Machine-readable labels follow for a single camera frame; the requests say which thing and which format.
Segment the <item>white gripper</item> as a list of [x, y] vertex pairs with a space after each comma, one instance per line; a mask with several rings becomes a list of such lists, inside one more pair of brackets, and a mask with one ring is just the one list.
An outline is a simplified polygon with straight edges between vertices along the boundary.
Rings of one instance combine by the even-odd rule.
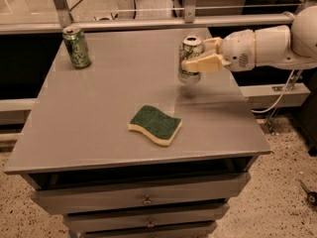
[[255, 32], [244, 30], [221, 38], [203, 41], [202, 56], [186, 59], [181, 68], [188, 72], [218, 72], [223, 67], [230, 71], [252, 70], [256, 65]]

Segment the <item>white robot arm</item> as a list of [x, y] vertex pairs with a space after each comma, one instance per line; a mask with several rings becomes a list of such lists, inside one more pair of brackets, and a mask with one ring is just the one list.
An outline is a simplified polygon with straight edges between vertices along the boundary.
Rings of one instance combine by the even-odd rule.
[[234, 32], [225, 39], [203, 41], [206, 50], [180, 63], [188, 72], [249, 71], [256, 66], [284, 70], [317, 66], [317, 6], [298, 13], [291, 27], [280, 25]]

